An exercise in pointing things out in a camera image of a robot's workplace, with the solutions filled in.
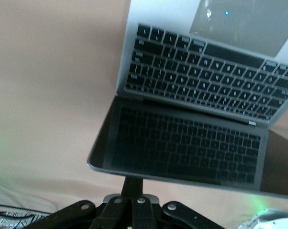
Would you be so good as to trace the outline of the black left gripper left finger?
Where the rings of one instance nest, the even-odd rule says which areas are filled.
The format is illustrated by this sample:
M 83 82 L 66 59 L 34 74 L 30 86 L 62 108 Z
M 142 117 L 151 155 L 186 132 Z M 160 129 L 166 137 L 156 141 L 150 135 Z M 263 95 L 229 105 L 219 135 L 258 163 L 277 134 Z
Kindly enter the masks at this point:
M 119 195 L 96 207 L 81 200 L 29 225 L 29 229 L 118 229 L 128 200 L 133 196 L 134 179 L 126 177 Z

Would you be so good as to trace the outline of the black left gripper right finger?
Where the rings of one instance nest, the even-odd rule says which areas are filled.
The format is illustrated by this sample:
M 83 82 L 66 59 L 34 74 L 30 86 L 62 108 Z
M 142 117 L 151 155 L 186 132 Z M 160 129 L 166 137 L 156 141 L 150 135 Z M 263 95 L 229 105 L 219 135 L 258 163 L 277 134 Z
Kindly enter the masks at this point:
M 225 229 L 180 202 L 153 203 L 142 179 L 132 178 L 132 197 L 132 229 Z

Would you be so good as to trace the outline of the silver grey laptop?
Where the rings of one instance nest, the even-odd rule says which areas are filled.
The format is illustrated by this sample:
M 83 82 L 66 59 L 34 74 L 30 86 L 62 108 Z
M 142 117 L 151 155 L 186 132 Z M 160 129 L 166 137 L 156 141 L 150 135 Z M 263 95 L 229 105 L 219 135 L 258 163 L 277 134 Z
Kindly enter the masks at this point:
M 288 0 L 131 0 L 88 166 L 288 197 Z

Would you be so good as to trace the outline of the white cloth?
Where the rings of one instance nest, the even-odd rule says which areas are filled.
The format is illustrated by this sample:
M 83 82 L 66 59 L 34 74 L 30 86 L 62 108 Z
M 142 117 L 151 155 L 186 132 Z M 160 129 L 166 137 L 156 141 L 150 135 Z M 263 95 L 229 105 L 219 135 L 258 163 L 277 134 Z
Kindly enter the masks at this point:
M 15 191 L 0 184 L 0 209 L 28 210 L 29 212 L 54 213 L 58 210 L 49 200 L 20 191 Z

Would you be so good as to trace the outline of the brown table cover sheet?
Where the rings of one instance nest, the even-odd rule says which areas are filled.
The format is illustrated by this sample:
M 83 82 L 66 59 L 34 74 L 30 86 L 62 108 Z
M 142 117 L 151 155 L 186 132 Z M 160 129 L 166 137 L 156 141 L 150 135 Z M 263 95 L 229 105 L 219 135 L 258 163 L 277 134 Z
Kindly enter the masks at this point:
M 120 192 L 87 157 L 128 21 L 288 65 L 288 0 L 0 0 L 1 185 L 58 210 Z

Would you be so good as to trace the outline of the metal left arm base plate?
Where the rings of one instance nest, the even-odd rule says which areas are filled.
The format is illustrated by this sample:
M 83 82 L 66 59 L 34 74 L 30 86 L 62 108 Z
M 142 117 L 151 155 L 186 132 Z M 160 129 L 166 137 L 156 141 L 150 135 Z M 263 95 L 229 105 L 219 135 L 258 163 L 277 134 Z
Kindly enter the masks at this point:
M 263 209 L 237 229 L 288 229 L 288 211 Z

